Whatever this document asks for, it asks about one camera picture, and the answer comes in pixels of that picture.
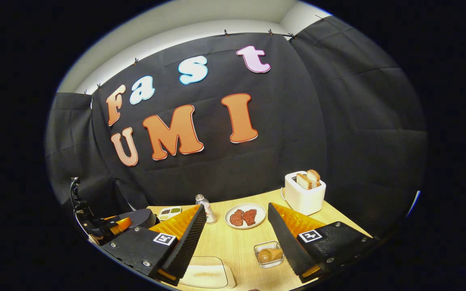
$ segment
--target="white wall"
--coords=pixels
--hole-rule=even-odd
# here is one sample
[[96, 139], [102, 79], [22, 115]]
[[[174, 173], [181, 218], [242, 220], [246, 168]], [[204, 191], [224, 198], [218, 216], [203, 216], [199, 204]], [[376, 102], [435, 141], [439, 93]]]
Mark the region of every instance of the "white wall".
[[[227, 4], [225, 0], [216, 0], [214, 5], [210, 5], [207, 0], [175, 0], [139, 15], [90, 48], [66, 74], [58, 90], [60, 92], [76, 93], [83, 93], [87, 90], [88, 94], [92, 94], [97, 89], [98, 83], [106, 82], [115, 74], [133, 64], [135, 58], [143, 59], [170, 46], [193, 39], [220, 35], [224, 33], [225, 29], [230, 34], [267, 33], [271, 29], [277, 34], [293, 33], [295, 35], [303, 28], [319, 20], [318, 16], [324, 18], [330, 15], [315, 6], [296, 0], [236, 0], [233, 2], [235, 4], [231, 4], [232, 2], [229, 0]], [[190, 9], [189, 4], [192, 4], [193, 11], [197, 12], [181, 17], [185, 20], [175, 21], [174, 15], [170, 13], [177, 11], [175, 16], [180, 16], [181, 7], [186, 5], [186, 9]], [[203, 8], [196, 10], [197, 4], [202, 5]], [[274, 8], [275, 5], [279, 5], [278, 9], [271, 10], [271, 7]], [[241, 17], [234, 20], [203, 21], [209, 19], [210, 15], [213, 15], [213, 18], [227, 18], [233, 15], [241, 15]], [[253, 20], [256, 18], [272, 21]], [[191, 23], [197, 19], [201, 20], [201, 22], [180, 25], [182, 23]], [[175, 27], [151, 35], [138, 42], [138, 35], [153, 33], [153, 31], [145, 31], [150, 29], [150, 26], [146, 26], [146, 23], [155, 22], [158, 24], [157, 27]], [[132, 41], [135, 41], [134, 44], [126, 46], [126, 48], [121, 47], [123, 44], [130, 44]]]

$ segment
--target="bread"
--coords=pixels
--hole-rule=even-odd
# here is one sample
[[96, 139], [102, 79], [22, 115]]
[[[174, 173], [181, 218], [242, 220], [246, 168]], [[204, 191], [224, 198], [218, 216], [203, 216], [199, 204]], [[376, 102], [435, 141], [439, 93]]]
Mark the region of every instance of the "bread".
[[296, 183], [305, 190], [312, 189], [312, 181], [303, 174], [298, 173], [296, 175]]
[[316, 188], [321, 185], [320, 183], [320, 174], [314, 170], [307, 171], [307, 178], [312, 182], [312, 188]]

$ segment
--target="white toaster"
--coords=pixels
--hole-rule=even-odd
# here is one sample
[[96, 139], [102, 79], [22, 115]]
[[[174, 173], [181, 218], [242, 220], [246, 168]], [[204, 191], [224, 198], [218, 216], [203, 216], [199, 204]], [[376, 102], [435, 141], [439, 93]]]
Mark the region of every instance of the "white toaster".
[[320, 180], [320, 186], [305, 190], [296, 183], [296, 175], [298, 173], [307, 175], [306, 171], [297, 171], [285, 175], [285, 192], [283, 194], [283, 199], [289, 203], [293, 210], [301, 214], [310, 215], [316, 213], [323, 207], [325, 189], [327, 186], [325, 182]]

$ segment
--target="steak slice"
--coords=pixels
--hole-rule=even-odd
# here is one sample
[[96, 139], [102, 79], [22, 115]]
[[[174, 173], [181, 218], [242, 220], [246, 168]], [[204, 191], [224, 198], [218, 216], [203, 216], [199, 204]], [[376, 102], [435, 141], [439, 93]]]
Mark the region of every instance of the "steak slice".
[[244, 224], [244, 220], [242, 219], [242, 214], [244, 214], [244, 212], [240, 209], [237, 209], [235, 213], [233, 213], [229, 217], [229, 222], [231, 222], [231, 224], [235, 226], [242, 226]]
[[255, 223], [255, 216], [256, 216], [256, 209], [247, 210], [242, 214], [242, 219], [246, 221], [248, 226], [253, 225]]

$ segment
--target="black backdrop cloth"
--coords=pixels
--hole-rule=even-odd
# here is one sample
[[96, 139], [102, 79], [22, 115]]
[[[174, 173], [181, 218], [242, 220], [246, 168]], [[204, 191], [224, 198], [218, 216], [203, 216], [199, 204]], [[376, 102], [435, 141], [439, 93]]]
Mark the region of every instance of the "black backdrop cloth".
[[[287, 173], [315, 169], [327, 184], [325, 200], [381, 236], [407, 213], [421, 185], [427, 136], [418, 97], [385, 52], [333, 16], [296, 37], [196, 39], [131, 64], [92, 96], [58, 93], [46, 159], [59, 202], [69, 201], [74, 176], [82, 181], [80, 195], [105, 217], [129, 211], [127, 203], [137, 209], [192, 204], [196, 194], [211, 202], [256, 195], [282, 187]], [[248, 70], [235, 54], [245, 46], [264, 50], [261, 62], [271, 70]], [[183, 85], [179, 64], [199, 55], [207, 58], [207, 77]], [[147, 75], [154, 95], [131, 105], [132, 85]], [[122, 84], [121, 115], [109, 127], [106, 99]], [[248, 110], [259, 133], [242, 143], [229, 140], [231, 120], [220, 103], [237, 93], [251, 96]], [[187, 104], [195, 107], [204, 150], [153, 160], [143, 120], [158, 115], [169, 126], [174, 109]], [[139, 156], [134, 167], [122, 164], [110, 139], [126, 127]]]

